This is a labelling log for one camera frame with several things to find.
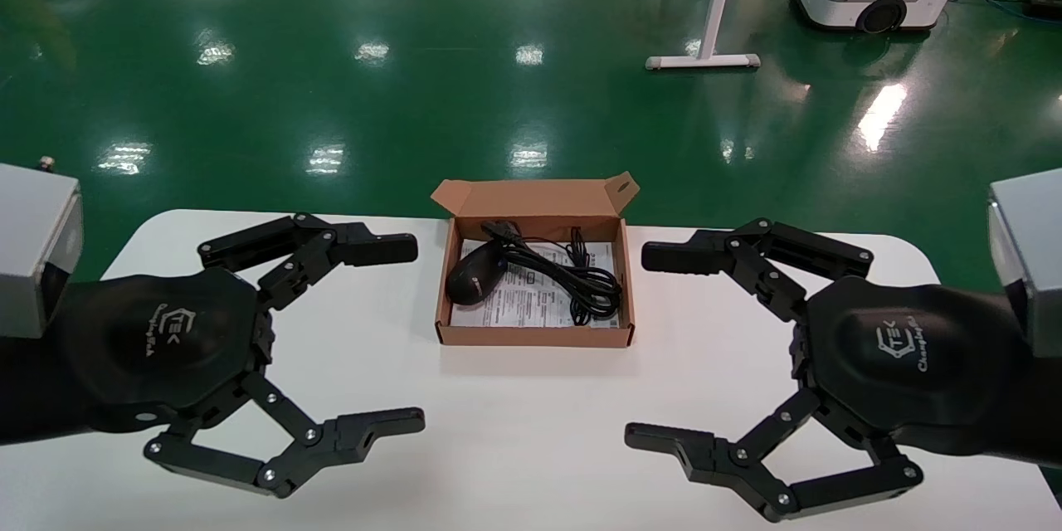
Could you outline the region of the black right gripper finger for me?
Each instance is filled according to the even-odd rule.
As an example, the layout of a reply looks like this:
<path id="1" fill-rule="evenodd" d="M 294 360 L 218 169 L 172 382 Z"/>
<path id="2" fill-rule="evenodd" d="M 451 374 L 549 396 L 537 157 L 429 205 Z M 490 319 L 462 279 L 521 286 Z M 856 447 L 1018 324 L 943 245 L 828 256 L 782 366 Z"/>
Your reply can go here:
<path id="1" fill-rule="evenodd" d="M 866 278 L 871 251 L 760 218 L 733 230 L 697 230 L 683 243 L 647 242 L 641 266 L 682 275 L 727 275 L 782 322 L 804 322 L 807 292 L 780 264 L 824 279 Z"/>

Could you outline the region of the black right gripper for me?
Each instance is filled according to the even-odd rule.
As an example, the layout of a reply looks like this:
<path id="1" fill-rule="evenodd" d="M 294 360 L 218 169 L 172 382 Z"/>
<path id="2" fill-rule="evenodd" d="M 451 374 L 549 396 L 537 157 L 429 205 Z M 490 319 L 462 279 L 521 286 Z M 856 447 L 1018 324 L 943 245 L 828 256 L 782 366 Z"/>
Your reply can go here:
<path id="1" fill-rule="evenodd" d="M 896 444 L 1060 463 L 1060 361 L 1035 356 L 1001 295 L 845 277 L 807 301 L 790 353 L 803 388 L 738 441 L 630 422 L 626 446 L 675 456 L 687 481 L 730 489 L 771 523 L 921 485 L 921 467 Z M 872 464 L 782 482 L 765 460 L 810 419 Z"/>

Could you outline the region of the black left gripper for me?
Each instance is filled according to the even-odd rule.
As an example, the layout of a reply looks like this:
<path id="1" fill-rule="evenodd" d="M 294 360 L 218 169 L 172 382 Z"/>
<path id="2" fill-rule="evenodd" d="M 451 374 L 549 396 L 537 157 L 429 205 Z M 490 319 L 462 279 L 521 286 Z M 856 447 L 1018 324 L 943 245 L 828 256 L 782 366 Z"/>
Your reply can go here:
<path id="1" fill-rule="evenodd" d="M 413 235 L 296 213 L 208 240 L 198 256 L 207 270 L 192 276 L 72 282 L 40 338 L 3 339 L 2 443 L 170 424 L 144 447 L 162 470 L 285 499 L 324 468 L 363 462 L 376 440 L 425 429 L 419 407 L 316 422 L 261 373 L 275 339 L 269 310 L 337 266 L 415 261 Z M 232 274 L 278 259 L 258 290 Z M 280 455 L 257 460 L 194 443 L 247 402 L 291 436 Z"/>

